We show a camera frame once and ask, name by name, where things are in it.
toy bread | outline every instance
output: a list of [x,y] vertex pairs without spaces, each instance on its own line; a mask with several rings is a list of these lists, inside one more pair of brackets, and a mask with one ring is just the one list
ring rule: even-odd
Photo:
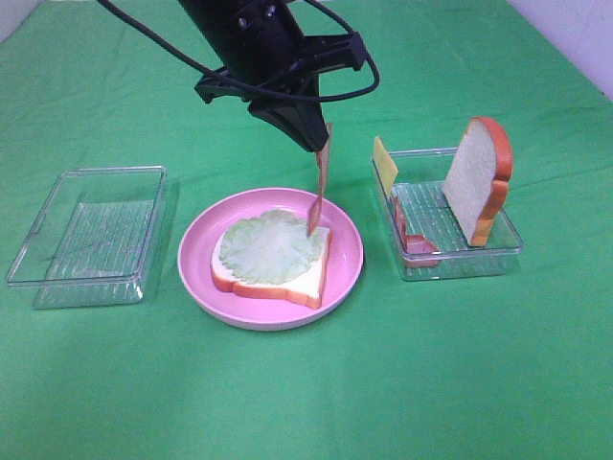
[[471,246],[485,246],[513,167],[509,136],[489,117],[474,117],[454,155],[443,193]]
[[332,233],[285,210],[244,218],[219,238],[211,257],[215,286],[258,299],[284,299],[318,309],[326,280]]

bread crust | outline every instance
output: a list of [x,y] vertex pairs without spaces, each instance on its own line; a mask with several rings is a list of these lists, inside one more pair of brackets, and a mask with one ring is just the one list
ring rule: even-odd
[[513,152],[507,132],[496,120],[490,117],[473,117],[471,123],[474,122],[479,122],[486,127],[496,155],[496,171],[491,182],[491,191],[477,218],[475,231],[470,241],[472,246],[485,246],[493,220],[502,209],[509,194],[509,180],[513,172]]
[[332,241],[332,232],[328,232],[328,243],[325,245],[324,258],[322,262],[322,276],[319,281],[319,297],[314,298],[306,293],[296,292],[285,287],[254,287],[247,285],[240,280],[226,280],[217,275],[211,261],[211,277],[215,287],[223,292],[234,292],[240,297],[248,297],[252,299],[281,299],[294,304],[304,305],[310,309],[317,310],[322,306],[322,294],[326,284],[326,276],[328,273],[328,258],[329,246]]

bread slice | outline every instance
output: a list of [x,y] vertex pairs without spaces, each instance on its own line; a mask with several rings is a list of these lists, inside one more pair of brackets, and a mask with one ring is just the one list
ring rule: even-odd
[[509,192],[513,154],[505,129],[490,117],[474,117],[443,184],[443,193],[471,246],[485,246]]
[[220,260],[219,252],[223,235],[217,241],[211,257],[211,274],[217,289],[224,292],[234,292],[240,297],[255,299],[284,299],[294,304],[304,305],[311,309],[322,306],[322,293],[326,281],[328,266],[329,245],[332,232],[327,227],[317,227],[324,235],[324,248],[320,257],[314,261],[310,269],[288,282],[273,285],[264,283],[247,283],[233,275]]

clear plastic container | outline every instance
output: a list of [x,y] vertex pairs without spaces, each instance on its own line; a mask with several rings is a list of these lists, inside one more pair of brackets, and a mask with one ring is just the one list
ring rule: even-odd
[[164,214],[164,167],[64,172],[7,273],[38,309],[140,302]]
[[[517,255],[523,242],[504,209],[496,216],[488,243],[469,246],[455,219],[442,185],[456,148],[390,152],[398,175],[387,196],[375,161],[375,182],[381,210],[389,223],[389,236],[397,267],[406,281],[438,280],[500,275],[518,266]],[[435,248],[417,244],[419,251],[407,248],[396,219],[399,205],[406,218],[406,232],[422,235]]]

green tablecloth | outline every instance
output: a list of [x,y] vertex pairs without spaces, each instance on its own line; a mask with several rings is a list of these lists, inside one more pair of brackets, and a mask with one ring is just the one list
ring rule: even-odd
[[[218,64],[178,2],[120,2]],[[236,192],[316,190],[312,155],[95,2],[45,2],[0,46],[0,269],[57,175],[162,164],[178,190],[157,294],[32,310],[0,287],[0,458],[613,458],[613,105],[503,1],[337,0],[382,75],[324,107],[327,197],[365,265],[332,314],[255,333],[205,313],[176,251]],[[338,28],[294,3],[308,34]],[[322,77],[332,94],[368,73]],[[526,248],[500,277],[402,282],[370,155],[457,145],[468,119],[507,129],[506,210]]]

